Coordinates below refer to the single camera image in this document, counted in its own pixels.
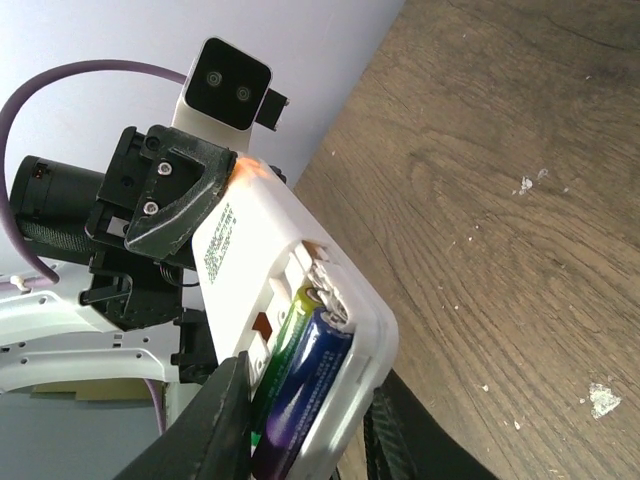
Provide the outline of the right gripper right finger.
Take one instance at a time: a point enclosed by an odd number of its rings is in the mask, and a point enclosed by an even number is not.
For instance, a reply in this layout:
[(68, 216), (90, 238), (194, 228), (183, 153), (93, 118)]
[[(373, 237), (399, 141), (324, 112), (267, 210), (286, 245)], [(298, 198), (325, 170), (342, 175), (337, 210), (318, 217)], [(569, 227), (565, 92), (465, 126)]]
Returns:
[(493, 479), (395, 372), (376, 388), (364, 418), (369, 479)]

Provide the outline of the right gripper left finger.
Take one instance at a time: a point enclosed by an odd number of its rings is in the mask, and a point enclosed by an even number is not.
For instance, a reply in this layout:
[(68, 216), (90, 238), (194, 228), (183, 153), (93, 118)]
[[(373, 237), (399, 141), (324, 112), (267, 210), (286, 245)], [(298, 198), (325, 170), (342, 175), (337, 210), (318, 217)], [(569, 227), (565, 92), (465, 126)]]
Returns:
[(116, 475), (121, 480), (250, 477), (249, 357), (224, 360), (167, 431)]

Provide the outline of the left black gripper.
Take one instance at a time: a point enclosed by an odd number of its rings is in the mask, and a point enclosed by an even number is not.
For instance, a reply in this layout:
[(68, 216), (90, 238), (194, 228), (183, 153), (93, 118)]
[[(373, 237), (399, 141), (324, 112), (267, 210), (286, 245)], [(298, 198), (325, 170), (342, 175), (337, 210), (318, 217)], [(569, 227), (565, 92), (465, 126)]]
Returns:
[(173, 127), (125, 128), (85, 224), (98, 250), (81, 304), (121, 330), (179, 317), (183, 274), (195, 267), (191, 239), (236, 160), (236, 152)]

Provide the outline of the white remote control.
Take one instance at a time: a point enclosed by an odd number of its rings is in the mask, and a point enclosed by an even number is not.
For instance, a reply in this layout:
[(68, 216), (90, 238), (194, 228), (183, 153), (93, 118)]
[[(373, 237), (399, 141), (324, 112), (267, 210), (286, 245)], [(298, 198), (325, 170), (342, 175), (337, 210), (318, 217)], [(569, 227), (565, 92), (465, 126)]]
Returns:
[(251, 477), (328, 478), (391, 370), (394, 314), (261, 160), (238, 158), (191, 246), (217, 356), (248, 356)]

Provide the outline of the purple battery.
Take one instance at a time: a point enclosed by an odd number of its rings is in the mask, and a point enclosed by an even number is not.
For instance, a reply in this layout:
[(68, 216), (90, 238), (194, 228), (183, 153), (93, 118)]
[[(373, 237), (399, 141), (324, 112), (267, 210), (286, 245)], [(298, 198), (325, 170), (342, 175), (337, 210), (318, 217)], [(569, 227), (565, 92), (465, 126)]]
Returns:
[(327, 308), (313, 311), (251, 458), (254, 478), (287, 476), (351, 348), (343, 326)]

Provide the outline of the green battery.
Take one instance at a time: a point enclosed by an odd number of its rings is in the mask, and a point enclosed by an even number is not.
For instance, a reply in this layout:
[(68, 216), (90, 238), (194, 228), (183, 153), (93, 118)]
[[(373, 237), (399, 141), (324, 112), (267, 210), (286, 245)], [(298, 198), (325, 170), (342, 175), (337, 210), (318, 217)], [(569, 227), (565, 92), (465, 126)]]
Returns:
[(252, 400), (251, 445), (256, 447), (264, 431), (273, 403), (289, 371), (301, 336), (313, 311), (323, 306), (315, 287), (299, 288), (277, 335), (274, 349)]

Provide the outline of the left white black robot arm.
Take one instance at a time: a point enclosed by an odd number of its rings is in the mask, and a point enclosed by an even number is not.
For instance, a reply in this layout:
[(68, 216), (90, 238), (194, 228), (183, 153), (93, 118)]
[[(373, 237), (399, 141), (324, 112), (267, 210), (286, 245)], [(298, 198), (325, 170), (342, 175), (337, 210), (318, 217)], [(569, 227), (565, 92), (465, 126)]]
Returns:
[(203, 384), (218, 360), (205, 312), (183, 302), (185, 275), (238, 156), (157, 125), (126, 128), (102, 173), (24, 158), (9, 217), (58, 279), (3, 283), (2, 390), (117, 377)]

